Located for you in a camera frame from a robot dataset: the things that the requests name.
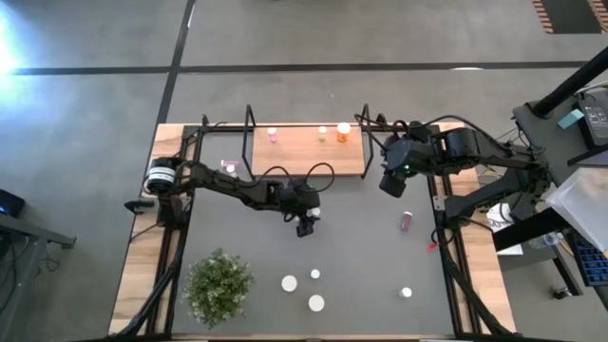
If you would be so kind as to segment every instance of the wooden board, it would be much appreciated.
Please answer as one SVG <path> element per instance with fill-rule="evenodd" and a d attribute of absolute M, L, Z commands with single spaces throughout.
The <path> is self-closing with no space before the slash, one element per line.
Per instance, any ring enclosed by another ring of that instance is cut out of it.
<path fill-rule="evenodd" d="M 262 175 L 269 168 L 281 165 L 292 175 L 306 175 L 319 162 L 327 162 L 336 175 L 362 175 L 365 170 L 363 138 L 361 128 L 351 127 L 346 142 L 337 140 L 335 125 L 327 126 L 326 139 L 318 139 L 318 126 L 279 127 L 276 142 L 268 139 L 267 127 L 254 130 L 252 172 Z M 327 166 L 319 166 L 312 172 L 317 176 L 328 176 L 332 172 Z M 270 175 L 283 175 L 273 170 Z"/>
<path fill-rule="evenodd" d="M 303 123 L 305 125 L 335 125 L 335 123 Z M 267 123 L 265 126 L 282 126 L 282 125 L 294 125 L 293 123 Z M 439 123 L 441 130 L 448 130 L 456 127 L 463 126 L 461 123 Z M 169 123 L 161 124 L 158 127 L 157 134 L 155 136 L 154 145 L 152 148 L 151 158 L 157 158 L 160 156 L 168 156 L 176 153 L 181 144 L 181 132 L 183 130 L 183 123 Z M 437 178 L 438 192 L 443 193 L 443 186 L 441 179 Z M 461 172 L 459 175 L 451 176 L 451 185 L 454 194 L 466 195 L 479 188 L 477 181 L 477 175 L 474 169 L 466 170 Z M 474 219 L 481 222 L 487 223 L 485 216 L 476 214 Z M 149 226 L 153 223 L 153 217 L 138 217 L 135 221 L 133 234 L 141 229 Z M 133 243 L 129 245 L 127 253 L 126 263 L 123 268 L 123 276 L 119 288 L 119 293 L 116 298 L 116 304 L 114 308 L 114 314 L 110 322 L 109 333 L 117 333 L 130 321 L 133 314 L 135 314 L 145 299 L 149 296 L 152 286 L 154 284 L 154 275 L 156 273 L 156 265 L 159 261 L 159 253 L 161 248 L 162 230 L 160 228 L 153 229 L 150 231 L 146 239 L 140 239 L 144 236 L 138 237 Z M 471 273 L 473 288 L 479 294 L 482 301 L 485 303 L 487 308 L 496 316 L 496 318 L 509 330 L 515 331 L 515 323 L 513 321 L 513 315 L 511 307 L 508 302 L 506 295 L 506 289 L 504 288 L 503 274 L 498 262 L 498 256 L 494 249 L 494 242 L 491 234 L 484 228 L 477 227 L 471 224 L 462 230 L 463 240 L 465 244 L 465 254 L 468 261 L 469 271 Z M 460 289 L 458 289 L 458 302 L 461 309 L 461 317 L 465 331 L 470 332 L 470 321 L 468 318 L 466 299 Z M 165 300 L 161 303 L 163 308 L 159 312 L 159 329 L 162 329 L 162 323 L 164 322 L 164 307 L 166 305 L 166 293 L 163 297 Z M 209 336 L 182 336 L 189 340 L 202 340 L 207 339 Z M 301 336 L 275 336 L 279 339 L 297 339 Z M 238 338 L 244 339 L 270 339 L 269 336 L 239 336 Z M 348 335 L 348 338 L 378 338 L 378 339 L 391 339 L 386 335 L 379 336 L 353 336 Z"/>

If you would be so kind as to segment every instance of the white lid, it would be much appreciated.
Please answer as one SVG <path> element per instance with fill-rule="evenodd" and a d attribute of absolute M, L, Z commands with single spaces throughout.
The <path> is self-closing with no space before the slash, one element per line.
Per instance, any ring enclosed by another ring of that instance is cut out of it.
<path fill-rule="evenodd" d="M 401 289 L 401 295 L 403 295 L 405 298 L 411 297 L 411 288 Z"/>
<path fill-rule="evenodd" d="M 325 307 L 325 300 L 322 296 L 315 294 L 308 300 L 308 306 L 312 311 L 318 313 Z"/>
<path fill-rule="evenodd" d="M 297 287 L 297 280 L 293 275 L 285 275 L 281 281 L 281 287 L 287 292 L 292 292 Z"/>
<path fill-rule="evenodd" d="M 348 134 L 351 132 L 351 126 L 348 123 L 339 123 L 338 132 L 342 134 Z"/>

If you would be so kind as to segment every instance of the potted plant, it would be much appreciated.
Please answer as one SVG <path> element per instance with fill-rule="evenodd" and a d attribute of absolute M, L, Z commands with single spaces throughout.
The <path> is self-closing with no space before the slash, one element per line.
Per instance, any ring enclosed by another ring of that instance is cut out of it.
<path fill-rule="evenodd" d="M 217 249 L 210 257 L 190 265 L 183 300 L 190 314 L 211 329 L 237 314 L 245 315 L 241 304 L 253 282 L 249 263 Z"/>

